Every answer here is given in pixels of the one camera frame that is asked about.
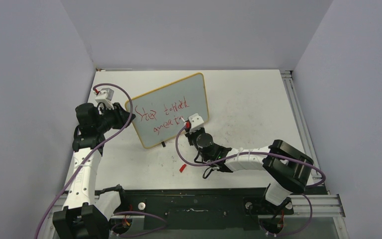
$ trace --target gray wall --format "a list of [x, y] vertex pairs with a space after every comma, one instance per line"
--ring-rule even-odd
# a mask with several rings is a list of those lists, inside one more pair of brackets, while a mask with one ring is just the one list
[[32, 238], [61, 189], [93, 75], [59, 0], [0, 1], [0, 239]]
[[62, 0], [94, 63], [294, 69], [332, 0]]
[[382, 1], [334, 0], [293, 76], [351, 238], [382, 238]]

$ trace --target red handwriting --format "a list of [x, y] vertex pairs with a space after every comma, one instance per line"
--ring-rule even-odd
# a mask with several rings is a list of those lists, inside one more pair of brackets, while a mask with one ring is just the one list
[[154, 110], [150, 110], [150, 113], [146, 113], [146, 111], [144, 110], [144, 108], [142, 108], [142, 109], [143, 109], [143, 112], [142, 112], [142, 114], [141, 114], [141, 113], [138, 112], [137, 107], [138, 107], [138, 106], [135, 107], [135, 112], [141, 116], [141, 120], [140, 120], [140, 122], [142, 122], [143, 119], [145, 119], [146, 121], [149, 121], [149, 120], [157, 120], [157, 119], [156, 119], [156, 114], [157, 114], [156, 111], [154, 111]]
[[154, 127], [153, 132], [157, 132], [157, 135], [159, 135], [161, 128], [169, 128], [171, 125], [174, 125], [174, 124], [172, 123], [172, 120], [170, 119], [164, 122], [163, 124], [161, 124], [160, 126]]
[[164, 104], [165, 106], [165, 114], [168, 116], [169, 115], [169, 112], [170, 111], [173, 111], [173, 112], [178, 112], [178, 110], [180, 109], [184, 109], [184, 108], [188, 108], [190, 107], [188, 104], [187, 104], [187, 100], [185, 99], [185, 96], [184, 96], [184, 100], [179, 100], [178, 102], [175, 102], [173, 104], [171, 104], [172, 107], [168, 108], [166, 107], [166, 104]]

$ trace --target white table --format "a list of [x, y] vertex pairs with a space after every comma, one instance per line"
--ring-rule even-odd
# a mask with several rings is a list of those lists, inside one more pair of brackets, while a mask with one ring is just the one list
[[[279, 70], [222, 71], [105, 71], [96, 72], [93, 85], [113, 83], [131, 97], [181, 79], [196, 72], [205, 78], [210, 120], [204, 126], [214, 142], [226, 147], [259, 148], [282, 139], [303, 151]], [[123, 106], [126, 96], [117, 89], [112, 102]], [[90, 92], [89, 102], [95, 95]], [[106, 138], [115, 133], [106, 133]], [[177, 156], [175, 140], [152, 149], [144, 149], [130, 126], [109, 141], [97, 171], [96, 189], [122, 185], [138, 189], [207, 189], [267, 187], [272, 177], [266, 171], [241, 170], [234, 173], [213, 172], [202, 179], [206, 167], [187, 166]], [[183, 156], [192, 161], [196, 150], [185, 136], [179, 140]], [[73, 162], [69, 170], [72, 174]]]

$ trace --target yellow whiteboard frame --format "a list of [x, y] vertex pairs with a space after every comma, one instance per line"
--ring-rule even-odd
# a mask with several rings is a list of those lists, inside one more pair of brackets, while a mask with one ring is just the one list
[[[164, 86], [161, 86], [161, 87], [156, 88], [156, 89], [154, 89], [154, 90], [151, 90], [151, 91], [149, 91], [149, 92], [146, 92], [146, 93], [144, 93], [144, 94], [141, 94], [141, 95], [139, 95], [139, 96], [136, 96], [136, 97], [132, 98], [131, 100], [133, 101], [134, 99], [143, 97], [143, 96], [148, 95], [148, 94], [150, 94], [150, 93], [152, 93], [152, 92], [158, 91], [158, 90], [160, 90], [160, 89], [163, 89], [163, 88], [165, 88], [165, 87], [168, 87], [168, 86], [173, 85], [173, 84], [175, 84], [175, 83], [181, 82], [181, 81], [183, 81], [183, 80], [186, 80], [186, 79], [188, 79], [188, 78], [190, 78], [190, 77], [193, 77], [193, 76], [196, 76], [196, 75], [201, 75], [201, 77], [203, 78], [204, 96], [205, 96], [205, 104], [206, 104], [206, 108], [207, 108], [207, 122], [208, 122], [208, 120], [210, 119], [210, 114], [209, 114], [209, 112], [208, 112], [207, 91], [206, 91], [206, 88], [205, 88], [205, 79], [204, 79], [204, 75], [203, 75], [203, 73], [201, 73], [201, 72], [197, 72], [197, 73], [192, 74], [192, 75], [190, 75], [190, 76], [187, 76], [187, 77], [185, 77], [185, 78], [182, 78], [182, 79], [179, 79], [179, 80], [177, 80], [177, 81], [171, 82], [171, 83], [169, 83], [169, 84], [166, 84], [166, 85], [164, 85]], [[129, 102], [129, 100], [127, 100], [127, 101], [125, 102], [125, 109], [127, 109], [127, 104], [128, 104], [128, 102]], [[152, 146], [149, 146], [149, 147], [144, 146], [144, 144], [143, 144], [143, 140], [141, 139], [141, 136], [140, 136], [140, 134], [138, 133], [137, 128], [135, 127], [134, 122], [132, 122], [132, 125], [134, 126], [134, 130], [135, 130], [135, 132], [137, 133], [138, 138], [140, 139], [141, 145], [142, 145], [145, 149], [150, 149], [150, 148], [153, 148], [153, 147], [155, 147], [155, 146], [157, 146], [157, 145], [160, 144], [160, 143], [156, 143], [155, 145], [152, 145]], [[174, 135], [173, 137], [170, 137], [170, 138], [166, 139], [166, 141], [171, 140], [171, 139], [173, 139], [173, 138], [175, 138], [175, 137], [176, 137], [176, 135]]]

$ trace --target gray whiteboard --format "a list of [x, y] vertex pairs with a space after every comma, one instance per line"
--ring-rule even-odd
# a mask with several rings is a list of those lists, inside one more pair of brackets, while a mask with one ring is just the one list
[[[132, 99], [132, 121], [135, 131], [145, 148], [151, 148], [174, 138], [184, 126], [185, 120], [198, 113], [208, 121], [207, 96], [204, 76], [195, 73], [178, 81]], [[125, 108], [130, 112], [129, 101]]]

